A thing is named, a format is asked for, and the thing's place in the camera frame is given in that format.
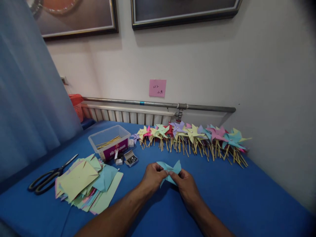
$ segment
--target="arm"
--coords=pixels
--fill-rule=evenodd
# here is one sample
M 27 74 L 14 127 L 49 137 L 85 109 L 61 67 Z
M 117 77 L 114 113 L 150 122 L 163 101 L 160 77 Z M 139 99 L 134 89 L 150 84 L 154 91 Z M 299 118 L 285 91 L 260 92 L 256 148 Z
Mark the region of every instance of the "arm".
M 139 185 L 88 222 L 75 236 L 124 236 L 144 204 L 167 176 L 168 171 L 164 171 L 160 165 L 149 164 Z
M 178 185 L 188 211 L 197 222 L 204 236 L 234 237 L 203 201 L 191 174 L 182 169 L 179 175 L 171 171 L 170 176 Z

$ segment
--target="orange basket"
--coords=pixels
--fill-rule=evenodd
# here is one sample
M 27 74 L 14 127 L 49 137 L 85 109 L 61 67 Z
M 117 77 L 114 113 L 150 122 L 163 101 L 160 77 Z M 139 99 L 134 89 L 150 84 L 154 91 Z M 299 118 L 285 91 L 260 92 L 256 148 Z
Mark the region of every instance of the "orange basket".
M 83 98 L 80 94 L 70 94 L 69 98 L 72 102 L 73 108 L 75 109 L 78 118 L 80 119 L 80 122 L 83 121 L 83 114 L 82 114 L 82 108 L 81 108 L 81 102 L 83 101 Z

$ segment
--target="hand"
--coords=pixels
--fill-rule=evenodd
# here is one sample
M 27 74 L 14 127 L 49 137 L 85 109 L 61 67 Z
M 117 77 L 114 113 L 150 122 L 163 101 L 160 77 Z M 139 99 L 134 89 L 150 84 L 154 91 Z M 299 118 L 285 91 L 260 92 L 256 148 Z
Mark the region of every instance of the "hand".
M 172 171 L 169 172 L 169 175 L 178 185 L 179 192 L 187 209 L 190 212 L 192 212 L 196 208 L 196 205 L 204 202 L 198 191 L 198 187 L 195 184 L 194 178 L 189 172 L 182 169 L 179 175 Z
M 169 172 L 164 170 L 159 164 L 152 163 L 146 168 L 143 180 L 140 186 L 153 195 L 159 188 L 163 179 L 167 178 Z

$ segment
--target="picture frame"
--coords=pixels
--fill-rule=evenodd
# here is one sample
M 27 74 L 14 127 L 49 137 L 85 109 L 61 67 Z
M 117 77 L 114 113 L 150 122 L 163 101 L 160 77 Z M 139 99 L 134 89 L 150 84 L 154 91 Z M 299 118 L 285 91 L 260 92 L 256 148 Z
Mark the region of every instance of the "picture frame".
M 233 18 L 242 0 L 131 0 L 132 28 L 180 25 Z
M 45 41 L 118 33 L 116 0 L 26 0 Z

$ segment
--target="stack of colored paper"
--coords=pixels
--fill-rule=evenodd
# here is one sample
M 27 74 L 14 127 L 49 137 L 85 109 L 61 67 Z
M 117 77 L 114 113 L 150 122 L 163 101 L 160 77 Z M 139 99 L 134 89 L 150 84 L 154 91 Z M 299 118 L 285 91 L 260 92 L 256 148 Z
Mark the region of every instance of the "stack of colored paper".
M 105 210 L 123 177 L 123 173 L 103 164 L 94 154 L 76 160 L 55 181 L 55 197 L 95 214 Z

